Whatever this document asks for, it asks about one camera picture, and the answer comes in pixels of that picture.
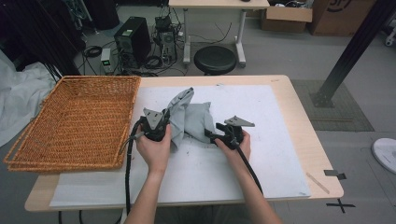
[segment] hand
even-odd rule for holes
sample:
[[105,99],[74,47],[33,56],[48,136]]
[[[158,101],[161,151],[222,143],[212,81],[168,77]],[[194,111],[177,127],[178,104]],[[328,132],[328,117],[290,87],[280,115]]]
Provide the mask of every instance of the hand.
[[172,131],[171,125],[166,125],[166,132],[161,142],[149,140],[145,135],[136,140],[136,148],[148,164],[148,172],[163,175],[168,165]]
[[[242,135],[244,135],[244,140],[242,143],[239,145],[242,149],[242,152],[245,154],[245,157],[247,160],[250,157],[250,134],[242,130]],[[241,156],[239,155],[238,151],[231,150],[229,149],[221,140],[218,138],[215,139],[216,144],[218,145],[219,148],[224,152],[225,156],[228,159],[228,162],[230,165],[233,167],[233,170],[235,172],[248,172],[248,168],[244,164],[244,161],[242,160]]]

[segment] cardboard box flap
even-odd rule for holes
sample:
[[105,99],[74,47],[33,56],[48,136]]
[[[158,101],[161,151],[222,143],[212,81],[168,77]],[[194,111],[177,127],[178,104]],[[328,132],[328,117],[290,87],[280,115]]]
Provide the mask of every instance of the cardboard box flap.
[[267,20],[312,21],[312,9],[301,7],[268,7]]

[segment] white sheet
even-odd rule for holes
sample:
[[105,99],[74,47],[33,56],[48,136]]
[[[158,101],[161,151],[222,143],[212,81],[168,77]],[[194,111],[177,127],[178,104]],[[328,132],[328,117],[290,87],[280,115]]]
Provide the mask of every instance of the white sheet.
[[42,63],[16,72],[0,50],[0,147],[20,132],[39,111],[55,81]]
[[[143,107],[160,111],[188,87],[140,88],[134,106],[133,123]],[[305,198],[310,195],[304,173],[290,141],[276,98],[270,86],[194,87],[192,103],[212,102],[215,122],[234,115],[254,122],[250,163],[267,198]],[[135,201],[147,176],[148,167],[133,149],[131,197]],[[50,203],[63,206],[120,206],[125,202],[125,168],[111,172],[61,174]],[[223,153],[214,145],[188,136],[171,153],[160,190],[159,203],[210,203],[242,201],[243,195]]]

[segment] brown woven basket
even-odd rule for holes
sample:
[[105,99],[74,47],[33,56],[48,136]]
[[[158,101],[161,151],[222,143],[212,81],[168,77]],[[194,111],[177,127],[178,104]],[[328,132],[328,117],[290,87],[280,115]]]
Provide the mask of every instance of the brown woven basket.
[[140,79],[63,77],[4,158],[8,170],[120,168]]

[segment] desk foot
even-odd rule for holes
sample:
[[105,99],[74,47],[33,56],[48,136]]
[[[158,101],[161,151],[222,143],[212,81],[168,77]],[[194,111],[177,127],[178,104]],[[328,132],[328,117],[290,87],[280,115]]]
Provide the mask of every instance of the desk foot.
[[188,37],[188,41],[184,44],[184,56],[183,63],[188,65],[190,63],[190,54],[191,54],[191,40],[190,36]]
[[237,36],[235,37],[235,45],[236,45],[236,53],[238,54],[238,62],[239,66],[242,68],[247,66],[247,60],[245,58],[244,48],[242,47],[242,43],[237,41]]

